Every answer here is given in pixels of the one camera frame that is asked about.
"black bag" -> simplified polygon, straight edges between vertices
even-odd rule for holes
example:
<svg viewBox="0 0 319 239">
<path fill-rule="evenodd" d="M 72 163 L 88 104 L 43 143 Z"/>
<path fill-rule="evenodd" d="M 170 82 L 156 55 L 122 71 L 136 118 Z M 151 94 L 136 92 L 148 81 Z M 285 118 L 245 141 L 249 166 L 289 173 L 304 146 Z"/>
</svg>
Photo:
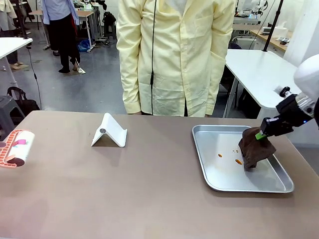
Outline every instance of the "black bag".
<svg viewBox="0 0 319 239">
<path fill-rule="evenodd" d="M 16 104 L 20 107 L 25 116 L 27 116 L 32 111 L 39 111 L 40 108 L 35 100 L 28 100 L 25 96 L 25 92 L 18 87 L 10 87 L 7 91 L 7 95 L 12 97 L 12 91 L 19 93 L 19 99 L 16 100 Z"/>
<path fill-rule="evenodd" d="M 247 118 L 257 119 L 261 107 L 256 103 L 246 89 L 244 89 L 238 101 L 238 109 L 241 110 Z"/>
</svg>

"table leg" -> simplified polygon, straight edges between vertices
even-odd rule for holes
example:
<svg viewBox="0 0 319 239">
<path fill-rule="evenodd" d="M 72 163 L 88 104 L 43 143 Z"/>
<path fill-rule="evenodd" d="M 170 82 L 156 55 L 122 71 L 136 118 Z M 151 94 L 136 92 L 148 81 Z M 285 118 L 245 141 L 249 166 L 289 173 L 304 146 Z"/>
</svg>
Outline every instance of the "table leg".
<svg viewBox="0 0 319 239">
<path fill-rule="evenodd" d="M 95 44 L 93 45 L 92 41 L 91 41 L 91 34 L 90 34 L 89 23 L 88 23 L 87 17 L 85 18 L 85 22 L 86 22 L 86 28 L 88 30 L 88 37 L 89 37 L 89 43 L 90 43 L 90 49 L 88 49 L 87 52 L 90 52 L 94 48 Z"/>
<path fill-rule="evenodd" d="M 18 87 L 18 84 L 13 76 L 13 73 L 12 73 L 12 70 L 10 68 L 10 64 L 8 62 L 8 59 L 6 57 L 4 57 L 2 59 L 3 63 L 4 63 L 4 66 L 5 66 L 5 70 L 7 71 L 7 73 L 9 74 L 9 77 L 10 77 L 10 84 L 11 86 L 15 86 L 15 87 Z"/>
<path fill-rule="evenodd" d="M 41 26 L 42 26 L 42 30 L 43 30 L 44 37 L 45 37 L 46 44 L 47 44 L 47 45 L 43 48 L 43 50 L 47 50 L 47 49 L 50 48 L 50 43 L 49 43 L 48 37 L 46 36 L 46 31 L 45 31 L 45 28 L 44 28 L 42 16 L 40 16 L 40 20 L 41 20 Z"/>
<path fill-rule="evenodd" d="M 91 29 L 93 29 L 92 38 L 96 41 L 98 32 L 97 32 L 97 26 L 96 26 L 96 20 L 95 20 L 95 13 L 90 15 L 89 21 L 90 21 Z"/>
<path fill-rule="evenodd" d="M 225 108 L 225 111 L 224 111 L 223 118 L 227 117 L 227 115 L 229 114 L 229 111 L 231 109 L 231 106 L 233 105 L 237 84 L 238 84 L 238 80 L 237 80 L 237 78 L 235 78 L 234 82 L 233 82 L 233 85 L 231 87 L 231 91 L 229 93 L 229 97 L 228 97 L 228 100 L 227 100 L 227 104 L 226 104 L 226 108 Z"/>
</svg>

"cable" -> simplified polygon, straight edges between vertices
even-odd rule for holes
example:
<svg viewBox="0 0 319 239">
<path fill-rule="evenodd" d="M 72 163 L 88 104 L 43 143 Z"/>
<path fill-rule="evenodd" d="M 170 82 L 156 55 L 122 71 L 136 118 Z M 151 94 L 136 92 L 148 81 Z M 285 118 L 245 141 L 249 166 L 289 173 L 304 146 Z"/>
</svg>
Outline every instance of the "cable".
<svg viewBox="0 0 319 239">
<path fill-rule="evenodd" d="M 29 56 L 30 56 L 30 65 L 31 65 L 31 68 L 32 68 L 32 71 L 33 71 L 33 75 L 34 75 L 34 78 L 35 78 L 35 81 L 36 81 L 36 84 L 38 86 L 38 92 L 39 92 L 39 100 L 40 100 L 40 110 L 42 110 L 42 101 L 41 101 L 41 94 L 40 94 L 40 88 L 39 88 L 39 83 L 38 83 L 38 79 L 37 79 L 37 76 L 34 72 L 34 68 L 33 68 L 33 64 L 32 64 L 32 59 L 31 59 L 31 54 L 30 54 L 30 47 L 26 47 L 28 49 L 28 52 L 29 52 Z"/>
<path fill-rule="evenodd" d="M 268 1 L 266 1 L 266 8 L 264 9 L 264 11 L 268 8 Z"/>
<path fill-rule="evenodd" d="M 259 30 L 258 30 L 256 36 L 254 37 L 254 40 L 252 40 L 252 42 L 251 42 L 250 47 L 249 47 L 248 50 L 250 50 L 251 46 L 253 45 L 254 41 L 256 40 L 256 38 L 257 38 L 257 36 L 258 36 L 258 34 L 259 34 L 261 28 L 263 28 L 263 25 L 265 24 L 265 22 L 266 22 L 266 20 L 267 20 L 267 17 L 268 17 L 268 15 L 269 15 L 271 9 L 272 9 L 273 6 L 274 6 L 275 1 L 276 1 L 276 0 L 274 0 L 273 4 L 271 5 L 271 7 L 270 7 L 270 9 L 269 9 L 269 11 L 268 11 L 268 13 L 267 13 L 267 16 L 265 17 L 265 20 L 264 20 L 263 24 L 261 24 L 261 26 L 260 26 L 260 28 L 259 28 Z"/>
<path fill-rule="evenodd" d="M 157 0 L 155 0 L 154 6 L 154 18 L 153 18 L 153 41 L 152 41 L 152 73 L 151 73 L 151 105 L 152 105 L 152 115 L 153 115 L 153 82 L 154 82 L 154 35 L 155 35 L 155 15 L 156 15 L 156 5 Z"/>
</svg>

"lab coat pocket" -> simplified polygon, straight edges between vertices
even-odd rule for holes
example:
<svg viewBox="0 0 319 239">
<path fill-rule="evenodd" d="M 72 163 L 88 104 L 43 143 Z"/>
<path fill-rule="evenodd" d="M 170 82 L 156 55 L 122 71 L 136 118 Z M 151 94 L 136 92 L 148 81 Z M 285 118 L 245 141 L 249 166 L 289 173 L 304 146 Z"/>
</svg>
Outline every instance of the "lab coat pocket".
<svg viewBox="0 0 319 239">
<path fill-rule="evenodd" d="M 204 36 L 211 30 L 213 24 L 213 17 L 206 16 L 195 20 L 195 37 Z"/>
</svg>

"floor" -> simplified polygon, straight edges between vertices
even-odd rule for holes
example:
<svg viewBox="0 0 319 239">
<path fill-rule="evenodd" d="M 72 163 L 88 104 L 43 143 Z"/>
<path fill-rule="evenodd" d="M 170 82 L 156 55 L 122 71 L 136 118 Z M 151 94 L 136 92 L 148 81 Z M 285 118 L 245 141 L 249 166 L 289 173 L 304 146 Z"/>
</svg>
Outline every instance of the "floor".
<svg viewBox="0 0 319 239">
<path fill-rule="evenodd" d="M 111 114 L 125 114 L 122 102 L 119 55 L 115 42 L 109 48 L 100 47 L 91 53 L 81 53 L 81 67 L 86 74 L 64 76 L 58 73 L 61 68 L 59 57 L 51 50 L 44 51 L 44 35 L 36 24 L 28 23 L 31 28 L 29 37 L 33 38 L 30 49 L 31 61 L 36 73 L 43 110 L 72 111 Z M 19 61 L 31 66 L 28 50 L 18 51 Z M 39 93 L 31 67 L 14 73 L 20 88 L 27 92 L 27 97 L 38 103 Z M 0 71 L 0 94 L 5 95 L 8 83 L 7 73 Z M 222 117 L 227 103 L 227 94 L 219 93 L 213 117 Z M 238 110 L 232 109 L 231 118 L 245 118 Z M 299 152 L 319 174 L 319 149 L 299 147 Z"/>
</svg>

